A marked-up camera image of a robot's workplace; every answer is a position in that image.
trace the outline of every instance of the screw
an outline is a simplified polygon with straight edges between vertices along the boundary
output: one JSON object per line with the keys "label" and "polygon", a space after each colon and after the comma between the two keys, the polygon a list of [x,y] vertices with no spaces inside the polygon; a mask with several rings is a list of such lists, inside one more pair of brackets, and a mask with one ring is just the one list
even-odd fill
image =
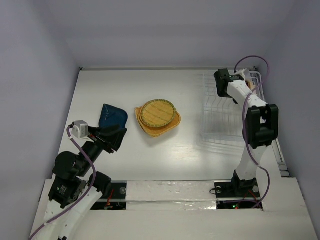
{"label": "screw", "polygon": [[259,192],[259,187],[258,186],[253,186],[252,191],[254,193],[258,193]]}
{"label": "screw", "polygon": [[125,187],[120,188],[120,194],[126,194],[127,189]]}
{"label": "screw", "polygon": [[216,186],[216,187],[215,187],[215,192],[216,192],[217,194],[222,193],[221,186]]}

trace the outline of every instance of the red wire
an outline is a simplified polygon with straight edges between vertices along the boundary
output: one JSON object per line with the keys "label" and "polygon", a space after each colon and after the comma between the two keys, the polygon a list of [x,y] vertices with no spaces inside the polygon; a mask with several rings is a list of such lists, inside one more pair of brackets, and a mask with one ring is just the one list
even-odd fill
{"label": "red wire", "polygon": [[106,205],[104,207],[108,207],[110,205],[109,201],[112,198],[112,194],[114,193],[114,189],[111,190],[110,196],[108,197],[107,201],[106,201]]}
{"label": "red wire", "polygon": [[257,198],[256,198],[256,196],[254,195],[254,193],[253,193],[252,191],[250,191],[250,190],[248,190],[248,192],[254,197],[254,200],[257,202]]}

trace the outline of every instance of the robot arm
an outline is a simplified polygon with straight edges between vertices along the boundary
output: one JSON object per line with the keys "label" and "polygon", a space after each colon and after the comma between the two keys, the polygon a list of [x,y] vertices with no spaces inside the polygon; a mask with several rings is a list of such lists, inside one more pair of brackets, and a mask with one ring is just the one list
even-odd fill
{"label": "robot arm", "polygon": [[[93,163],[103,150],[110,154],[118,151],[127,132],[126,128],[121,128],[119,125],[97,128],[88,126],[85,121],[75,121],[70,127],[72,127],[72,134],[76,138],[91,140],[82,146],[81,151]],[[55,179],[48,195],[49,202],[44,217],[45,224],[39,227],[29,240],[33,237],[36,240],[73,239],[75,231],[84,216],[98,199],[108,195],[111,190],[111,178],[101,172],[96,172],[93,186],[88,189],[88,184],[92,182],[93,175],[91,175],[88,183],[79,177],[84,177],[90,167],[81,152],[74,154],[65,151],[56,157],[52,171],[55,174]],[[66,207],[69,211],[58,217],[59,214],[66,211]]]}
{"label": "robot arm", "polygon": [[256,185],[256,171],[260,160],[267,147],[278,137],[279,109],[275,104],[267,104],[252,93],[245,81],[246,77],[250,76],[247,71],[245,69],[230,75],[227,69],[219,69],[214,74],[218,96],[233,98],[242,108],[247,99],[243,109],[246,116],[243,134],[248,148],[244,148],[241,162],[234,171],[231,183],[223,185],[221,189],[222,192],[228,192],[231,198],[243,197]]}

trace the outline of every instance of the white enclosure wall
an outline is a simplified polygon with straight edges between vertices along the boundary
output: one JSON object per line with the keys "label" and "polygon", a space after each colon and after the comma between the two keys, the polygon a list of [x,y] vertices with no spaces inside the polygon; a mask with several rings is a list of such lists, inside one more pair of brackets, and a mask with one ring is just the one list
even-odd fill
{"label": "white enclosure wall", "polygon": [[294,3],[46,1],[81,67],[233,66],[243,56],[265,54]]}
{"label": "white enclosure wall", "polygon": [[320,236],[320,1],[297,1],[266,58],[271,72],[264,86],[279,106],[279,140],[293,177],[299,181]]}
{"label": "white enclosure wall", "polygon": [[0,235],[26,240],[79,68],[43,1],[0,3]]}

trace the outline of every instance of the white table surface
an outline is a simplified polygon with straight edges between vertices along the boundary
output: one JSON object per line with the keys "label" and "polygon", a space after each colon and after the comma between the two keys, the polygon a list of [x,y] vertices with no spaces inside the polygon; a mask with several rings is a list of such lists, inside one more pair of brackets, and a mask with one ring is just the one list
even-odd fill
{"label": "white table surface", "polygon": [[[103,152],[95,162],[97,170],[114,181],[230,179],[243,149],[207,147],[201,141],[204,73],[209,74],[205,70],[81,71],[65,128],[76,120],[97,127],[103,104],[128,113],[128,132],[120,150],[111,155]],[[134,112],[153,99],[171,101],[181,115],[180,125],[158,138],[142,131]],[[78,153],[66,132],[59,152],[63,151]],[[280,175],[272,147],[261,164]]]}
{"label": "white table surface", "polygon": [[[81,71],[74,92],[66,126],[84,120],[98,126],[103,104],[127,111],[128,132],[121,149],[112,155],[102,153],[95,162],[98,171],[114,181],[137,181],[135,199],[149,201],[123,211],[89,211],[75,236],[76,240],[316,240],[303,196],[295,178],[281,178],[272,147],[265,152],[261,165],[269,170],[270,191],[263,201],[263,211],[175,210],[175,198],[166,197],[161,183],[153,180],[223,180],[230,179],[238,166],[242,150],[237,147],[203,144],[200,138],[203,70],[153,71]],[[159,138],[148,137],[139,127],[134,108],[152,99],[171,101],[181,114],[181,124]],[[77,149],[63,135],[60,152]],[[267,177],[257,171],[263,194]],[[47,180],[40,199],[32,232],[43,223],[48,193],[53,180]],[[199,191],[190,191],[197,198]],[[208,195],[203,191],[207,201]],[[166,202],[160,208],[150,201]]]}

